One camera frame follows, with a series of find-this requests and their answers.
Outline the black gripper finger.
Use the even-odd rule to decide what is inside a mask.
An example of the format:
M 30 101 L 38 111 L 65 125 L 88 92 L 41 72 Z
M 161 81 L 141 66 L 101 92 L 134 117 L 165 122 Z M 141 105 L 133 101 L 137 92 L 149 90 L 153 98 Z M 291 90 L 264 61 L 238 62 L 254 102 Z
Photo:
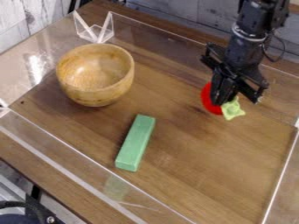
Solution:
M 217 65 L 212 72 L 209 98 L 214 106 L 221 106 L 236 96 L 237 76 L 225 68 Z
M 262 96 L 265 90 L 265 80 L 261 80 L 258 83 L 256 83 L 256 87 L 250 87 L 244 80 L 237 80 L 237 91 L 249 99 L 253 104 L 258 102 L 258 98 Z

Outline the dark robot arm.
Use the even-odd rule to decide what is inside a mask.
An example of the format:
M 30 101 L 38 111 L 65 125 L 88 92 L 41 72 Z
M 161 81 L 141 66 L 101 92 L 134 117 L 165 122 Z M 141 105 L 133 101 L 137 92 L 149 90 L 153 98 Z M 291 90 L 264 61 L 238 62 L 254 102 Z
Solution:
M 274 30 L 289 16 L 289 0 L 238 0 L 237 20 L 225 47 L 208 43 L 200 61 L 212 70 L 209 100 L 214 106 L 242 94 L 256 103 L 268 81 L 258 70 Z

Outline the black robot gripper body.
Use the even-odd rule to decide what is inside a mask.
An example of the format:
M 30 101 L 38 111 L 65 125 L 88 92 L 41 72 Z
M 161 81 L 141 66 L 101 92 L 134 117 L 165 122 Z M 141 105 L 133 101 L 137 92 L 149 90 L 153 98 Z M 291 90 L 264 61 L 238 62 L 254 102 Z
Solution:
M 225 48 L 222 46 L 209 42 L 205 45 L 205 53 L 200 56 L 200 61 L 212 70 L 212 72 L 217 65 L 224 65 L 225 68 L 237 76 L 236 78 L 236 91 L 237 91 L 236 96 L 237 96 L 237 94 L 240 94 L 237 80 L 244 80 L 246 84 L 252 88 L 254 88 L 256 83 L 258 83 L 261 80 L 266 81 L 266 79 L 261 75 L 257 66 L 246 66 L 241 68 L 236 68 L 234 66 L 232 66 L 225 61 L 224 52 Z

